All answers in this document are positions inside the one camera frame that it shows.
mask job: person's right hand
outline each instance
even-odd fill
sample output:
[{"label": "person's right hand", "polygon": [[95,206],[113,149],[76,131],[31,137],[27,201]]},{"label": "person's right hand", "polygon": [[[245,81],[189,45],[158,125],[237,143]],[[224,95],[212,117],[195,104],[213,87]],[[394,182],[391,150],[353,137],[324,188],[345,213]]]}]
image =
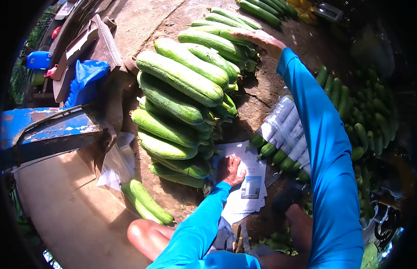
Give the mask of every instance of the person's right hand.
[{"label": "person's right hand", "polygon": [[284,48],[286,48],[286,45],[282,41],[276,39],[273,36],[270,36],[262,30],[248,31],[243,29],[240,31],[231,32],[230,35],[234,38],[248,40],[260,46],[267,51],[268,55],[277,60],[280,60],[282,51]]},{"label": "person's right hand", "polygon": [[226,182],[231,187],[243,182],[247,170],[244,168],[240,171],[240,174],[237,175],[240,162],[240,157],[235,156],[228,156],[221,159],[217,166],[217,182]]}]

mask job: blue plastic bag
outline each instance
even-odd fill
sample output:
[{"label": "blue plastic bag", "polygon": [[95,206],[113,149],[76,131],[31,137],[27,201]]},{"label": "blue plastic bag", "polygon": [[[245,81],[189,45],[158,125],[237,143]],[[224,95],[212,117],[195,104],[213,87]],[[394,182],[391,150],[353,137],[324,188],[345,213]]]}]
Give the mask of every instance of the blue plastic bag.
[{"label": "blue plastic bag", "polygon": [[97,97],[98,88],[107,77],[109,64],[105,61],[76,61],[76,78],[70,84],[70,93],[64,102],[65,108],[85,105]]}]

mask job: blue long-sleeve shirt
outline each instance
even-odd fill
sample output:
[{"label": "blue long-sleeve shirt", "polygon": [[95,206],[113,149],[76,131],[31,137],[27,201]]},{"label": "blue long-sleeve shirt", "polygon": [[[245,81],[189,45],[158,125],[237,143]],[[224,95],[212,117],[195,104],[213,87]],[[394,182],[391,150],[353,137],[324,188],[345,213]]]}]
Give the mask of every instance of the blue long-sleeve shirt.
[{"label": "blue long-sleeve shirt", "polygon": [[[328,96],[289,49],[277,65],[303,124],[311,163],[313,236],[309,268],[359,268],[364,253],[359,200],[350,160],[351,145]],[[258,260],[228,251],[206,255],[231,186],[218,183],[174,232],[167,248],[148,267],[255,268]]]}]

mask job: yellow plastic bag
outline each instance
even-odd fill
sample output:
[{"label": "yellow plastic bag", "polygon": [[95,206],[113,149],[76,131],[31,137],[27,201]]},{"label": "yellow plastic bag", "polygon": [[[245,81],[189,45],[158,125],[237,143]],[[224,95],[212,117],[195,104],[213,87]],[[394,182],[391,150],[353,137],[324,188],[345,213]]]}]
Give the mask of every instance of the yellow plastic bag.
[{"label": "yellow plastic bag", "polygon": [[289,5],[297,10],[298,18],[307,24],[319,25],[319,21],[312,14],[314,7],[307,0],[286,0]]}]

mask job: bare leg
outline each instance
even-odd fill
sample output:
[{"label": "bare leg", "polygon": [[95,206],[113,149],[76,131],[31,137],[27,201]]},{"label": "bare leg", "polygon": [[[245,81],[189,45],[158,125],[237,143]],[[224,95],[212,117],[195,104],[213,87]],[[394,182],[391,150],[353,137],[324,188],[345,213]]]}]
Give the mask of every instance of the bare leg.
[{"label": "bare leg", "polygon": [[151,261],[167,247],[174,229],[149,219],[134,220],[128,227],[128,240]]},{"label": "bare leg", "polygon": [[312,246],[313,220],[298,204],[292,204],[286,211],[291,226],[291,238],[298,255],[290,256],[274,253],[262,256],[261,260],[268,269],[301,269],[307,268]]}]

